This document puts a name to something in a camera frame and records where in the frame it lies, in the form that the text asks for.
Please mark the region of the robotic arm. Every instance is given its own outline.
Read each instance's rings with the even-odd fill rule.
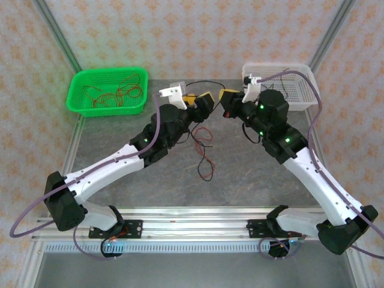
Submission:
[[[332,189],[314,166],[308,149],[308,141],[287,123],[289,104],[281,92],[265,90],[256,101],[244,101],[243,92],[223,89],[220,103],[225,118],[239,117],[262,137],[265,151],[290,170],[305,185],[323,208],[322,217],[296,211],[288,206],[279,206],[267,216],[267,225],[276,235],[293,231],[319,237],[321,243],[331,252],[342,254],[365,231],[368,224]],[[316,158],[318,165],[349,202],[370,221],[378,215],[371,205],[362,206],[348,194]]]
[[[162,159],[168,154],[168,149],[189,131],[188,127],[192,122],[203,122],[208,118],[214,107],[211,93],[207,92],[196,97],[192,104],[187,105],[182,99],[180,88],[179,91],[177,87],[160,91],[161,96],[170,97],[171,104],[160,106],[160,132],[154,145],[146,152],[121,159],[121,156],[136,153],[149,145],[155,136],[156,114],[152,115],[151,123],[141,133],[114,154],[64,177],[59,172],[48,176],[45,194],[64,184],[74,182],[45,200],[59,231],[70,230],[81,223],[99,228],[109,237],[121,232],[124,220],[114,206],[98,206],[87,202],[87,199],[113,181]],[[105,162],[109,164],[96,168]]]

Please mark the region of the orange floral wall pattern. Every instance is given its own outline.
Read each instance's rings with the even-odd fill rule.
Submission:
[[[342,0],[47,2],[83,69],[236,79],[246,62],[309,64]]]
[[[2,0],[0,14],[0,286],[14,287],[29,238],[9,230],[62,168],[76,121],[65,106],[74,73],[32,1]],[[30,213],[20,231],[46,211]]]
[[[315,74],[324,103],[316,131],[332,174],[364,205],[379,211],[384,230],[384,2],[360,0]],[[370,229],[361,239],[384,255]],[[365,257],[376,287],[384,287],[384,262]]]

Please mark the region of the white basket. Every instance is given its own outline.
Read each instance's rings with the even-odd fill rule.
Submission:
[[[245,64],[242,67],[242,78],[245,76],[260,76],[262,78],[272,76],[285,69],[296,70],[306,75],[319,93],[316,81],[311,69],[305,64]],[[262,83],[262,91],[273,84],[273,89],[279,90],[289,103],[290,111],[303,111],[311,105],[317,104],[316,98],[308,83],[296,74],[287,74]]]

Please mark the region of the plastic basket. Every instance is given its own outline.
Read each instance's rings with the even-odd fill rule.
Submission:
[[[297,70],[306,75],[312,82],[313,86],[319,93],[316,81],[311,69],[304,64],[245,64],[242,67],[242,78],[252,74],[253,76],[268,77],[285,69]],[[317,104],[316,98],[308,85],[308,83],[300,76],[295,74],[287,74],[262,83],[262,90],[269,88],[273,84],[275,90],[279,90],[284,96],[287,94],[286,100],[289,103],[289,110],[303,111],[311,105]]]
[[[142,95],[136,98],[125,95],[123,97],[122,106],[117,107],[115,100],[108,100],[108,106],[98,104],[94,107],[93,100],[102,93],[115,93],[120,83],[133,74],[138,74],[140,77],[139,86],[142,89]],[[138,78],[133,77],[129,80],[137,83]],[[96,89],[88,89],[87,94],[84,93],[84,86],[93,86],[102,90],[102,93]],[[84,117],[112,116],[112,115],[135,115],[139,114],[144,109],[144,104],[147,100],[148,90],[148,73],[140,67],[126,68],[105,68],[83,70],[77,73],[72,78],[70,89],[68,91],[67,107],[73,112],[80,113]]]

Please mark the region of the green basket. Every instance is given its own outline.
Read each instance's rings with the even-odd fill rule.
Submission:
[[[118,107],[116,100],[109,99],[106,104],[96,104],[92,99],[96,99],[102,93],[112,92],[115,93],[120,83],[133,74],[138,74],[140,77],[139,86],[142,89],[142,95],[133,98],[139,94],[139,90],[132,91],[131,96],[125,95],[123,97],[122,106]],[[137,83],[138,78],[133,77],[124,83],[130,81]],[[71,86],[68,91],[67,107],[73,112],[80,113],[84,117],[98,117],[98,116],[112,116],[112,115],[135,115],[139,114],[144,109],[144,104],[147,99],[148,90],[148,73],[145,69],[140,67],[126,67],[126,68],[105,68],[105,69],[90,69],[78,72],[72,78]]]

